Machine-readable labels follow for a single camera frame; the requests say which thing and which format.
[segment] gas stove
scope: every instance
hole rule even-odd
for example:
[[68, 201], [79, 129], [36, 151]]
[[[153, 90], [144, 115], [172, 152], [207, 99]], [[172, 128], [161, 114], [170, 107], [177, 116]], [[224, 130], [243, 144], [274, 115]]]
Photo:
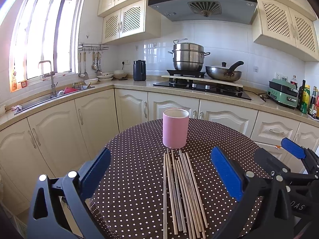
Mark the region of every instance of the gas stove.
[[214, 80], [205, 76], [206, 72], [167, 70], [169, 75], [166, 82], [153, 84], [153, 86], [180, 88], [192, 91], [202, 91], [226, 96], [251, 100], [243, 91], [243, 85], [235, 82]]

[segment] black kettle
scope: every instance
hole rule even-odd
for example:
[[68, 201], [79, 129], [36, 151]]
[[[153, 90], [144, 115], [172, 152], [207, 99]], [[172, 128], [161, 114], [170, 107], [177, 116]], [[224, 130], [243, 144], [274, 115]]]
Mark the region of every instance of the black kettle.
[[146, 61], [145, 60], [134, 61], [133, 80], [134, 81], [146, 80]]

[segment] lattice cabinet door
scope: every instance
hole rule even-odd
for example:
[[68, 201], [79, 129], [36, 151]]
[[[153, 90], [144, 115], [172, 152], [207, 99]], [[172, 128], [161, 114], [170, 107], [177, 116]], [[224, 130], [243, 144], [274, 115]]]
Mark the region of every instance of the lattice cabinet door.
[[104, 18], [102, 43], [118, 39], [120, 37], [121, 10], [118, 10]]
[[274, 0], [257, 0], [263, 35], [296, 46], [288, 6]]
[[291, 8], [289, 11], [296, 32], [297, 48], [319, 60], [318, 41], [313, 22]]
[[133, 3], [121, 10], [120, 37], [130, 36], [145, 30], [146, 0]]

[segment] brown tablecloth with white dots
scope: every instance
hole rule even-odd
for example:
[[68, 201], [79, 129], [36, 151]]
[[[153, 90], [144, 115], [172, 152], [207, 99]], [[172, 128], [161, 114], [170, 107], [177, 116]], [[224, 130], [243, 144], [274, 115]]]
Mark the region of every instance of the brown tablecloth with white dots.
[[[111, 165], [91, 198], [91, 212], [110, 237], [163, 238], [163, 121], [154, 120], [131, 127], [107, 145], [112, 153]], [[211, 150], [222, 148], [245, 170], [260, 177], [268, 175], [253, 160], [259, 147], [234, 129], [206, 120], [190, 119], [188, 152], [201, 194], [208, 228], [206, 236], [213, 238], [236, 206], [211, 163]], [[189, 238], [188, 233], [173, 233], [173, 220], [167, 189], [168, 238]], [[256, 201], [242, 235], [247, 233], [259, 210]]]

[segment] kitchen faucet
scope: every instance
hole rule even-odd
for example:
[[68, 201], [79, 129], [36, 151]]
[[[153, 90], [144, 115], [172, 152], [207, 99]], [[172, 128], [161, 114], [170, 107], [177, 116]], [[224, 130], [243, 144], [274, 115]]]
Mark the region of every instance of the kitchen faucet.
[[42, 60], [42, 61], [39, 62], [38, 67], [39, 67], [40, 64], [42, 64], [42, 63], [47, 63], [47, 62], [50, 63], [51, 72], [50, 72], [50, 73], [45, 73], [45, 74], [43, 74], [43, 75], [42, 75], [42, 78], [47, 78], [47, 77], [51, 76], [51, 91], [52, 91], [52, 95], [56, 95], [55, 87], [56, 87], [56, 85], [57, 85], [58, 83], [54, 84], [53, 76], [55, 75], [55, 72], [54, 72], [53, 69], [52, 69], [52, 63], [51, 63], [51, 61], [50, 61], [50, 60]]

